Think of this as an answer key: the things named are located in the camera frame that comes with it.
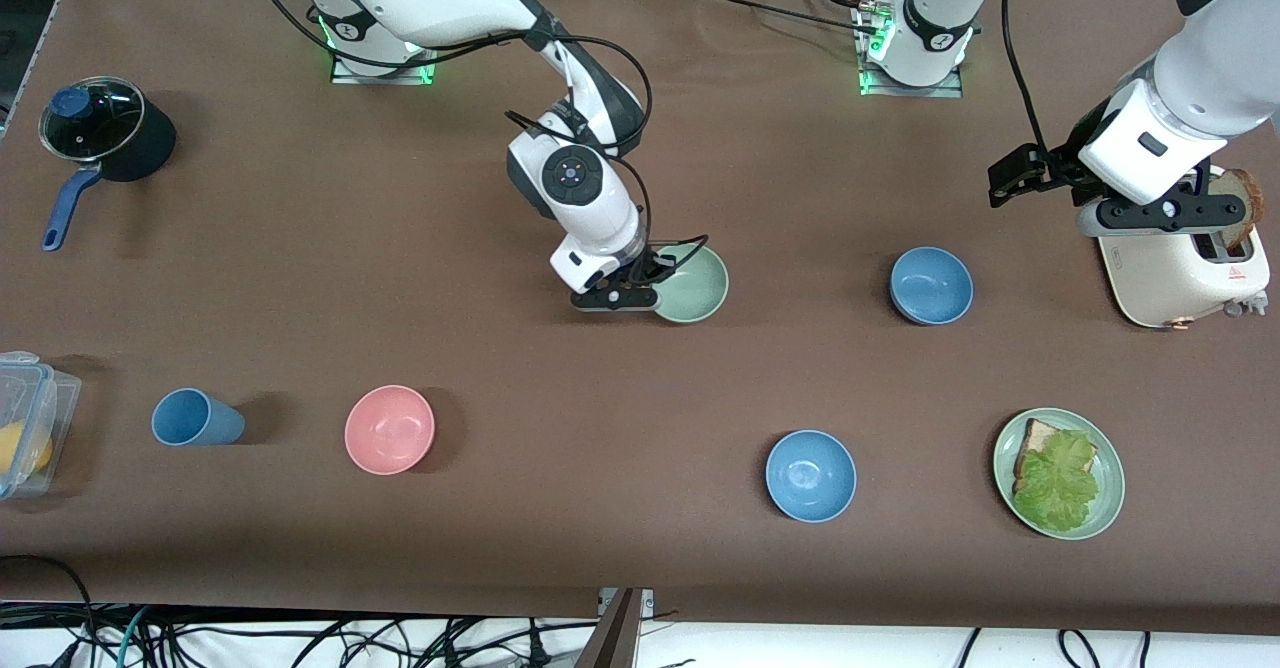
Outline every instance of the blue bowl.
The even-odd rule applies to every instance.
[[[783,513],[805,523],[822,523],[849,508],[858,489],[858,471],[838,440],[823,431],[796,431],[769,450],[764,485]]]
[[[893,264],[888,293],[904,316],[925,326],[942,326],[969,311],[973,276],[946,250],[913,248]]]

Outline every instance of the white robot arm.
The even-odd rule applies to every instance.
[[[1088,235],[1219,232],[1244,203],[1207,195],[1208,157],[1280,107],[1280,0],[1176,0],[1187,24],[1059,148],[989,168],[989,198],[1070,186]]]
[[[579,294],[580,308],[654,307],[657,296],[648,285],[622,290],[617,298],[581,298],[622,267],[628,276],[663,275],[659,258],[648,250],[648,227],[604,157],[621,157],[639,145],[645,113],[547,8],[536,0],[312,3],[330,42],[352,56],[338,59],[361,76],[394,74],[422,52],[493,35],[520,35],[540,52],[564,77],[568,93],[512,141],[508,178],[531,206],[567,232],[550,264]],[[639,270],[630,270],[636,261]]]
[[[964,61],[973,18],[983,1],[888,0],[884,36],[868,58],[901,84],[938,84]]]

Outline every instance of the brown table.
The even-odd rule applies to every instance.
[[[634,161],[655,235],[709,232],[730,266],[710,321],[570,307],[547,264],[562,234],[504,175],[503,109],[563,93],[521,45],[430,88],[352,88],[265,0],[63,0],[0,145],[0,285],[5,348],[84,389],[52,495],[0,507],[5,553],[63,558],[110,601],[579,616],[644,585],[682,619],[1280,628],[1280,322],[1129,326],[1065,191],[987,207],[987,166],[1029,136],[995,29],[965,99],[878,99],[837,29],[717,0],[543,1],[653,74]],[[1172,0],[1014,1],[1055,138],[1179,27]],[[41,253],[69,166],[38,107],[95,74],[150,91],[179,147],[88,191]],[[1270,127],[1219,161],[1280,182]],[[956,325],[886,299],[914,244],[972,267]],[[439,436],[379,479],[342,425],[388,383],[428,395]],[[159,445],[151,408],[183,385],[238,404],[243,444]],[[1034,404],[1092,417],[1124,458],[1124,512],[1093,540],[1039,537],[996,495],[993,436]],[[765,497],[796,427],[858,462],[838,521]],[[73,598],[0,576],[5,598]]]

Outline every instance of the container lid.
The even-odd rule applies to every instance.
[[[27,477],[18,465],[35,441],[45,436],[37,434],[47,434],[41,413],[49,401],[46,392],[56,390],[52,375],[52,369],[41,363],[37,354],[0,354],[0,499],[8,498]]]
[[[45,148],[70,161],[93,161],[128,143],[142,122],[137,86],[118,77],[91,77],[59,90],[40,118]]]

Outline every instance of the light green bowl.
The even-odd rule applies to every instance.
[[[1070,531],[1042,529],[1023,517],[1014,507],[1014,480],[1016,477],[1014,476],[1014,466],[1018,463],[1018,452],[1023,447],[1024,436],[1027,436],[1029,418],[1041,418],[1041,421],[1060,427],[1060,430],[1084,431],[1089,434],[1089,443],[1097,445],[1098,457],[1093,459],[1093,468],[1089,472],[1098,481],[1098,495],[1089,500],[1089,517],[1084,518],[1084,523],[1078,529]],[[1115,447],[1097,426],[1087,418],[1071,413],[1070,410],[1033,408],[1015,416],[996,439],[992,471],[996,472],[996,488],[1014,516],[1034,530],[1055,539],[1091,539],[1107,530],[1120,514],[1120,507],[1124,505],[1124,467],[1120,466],[1120,456],[1116,454]]]
[[[680,261],[694,244],[668,244],[658,255]],[[710,248],[699,250],[669,279],[653,285],[658,293],[657,312],[672,322],[698,322],[718,311],[728,294],[728,269]]]

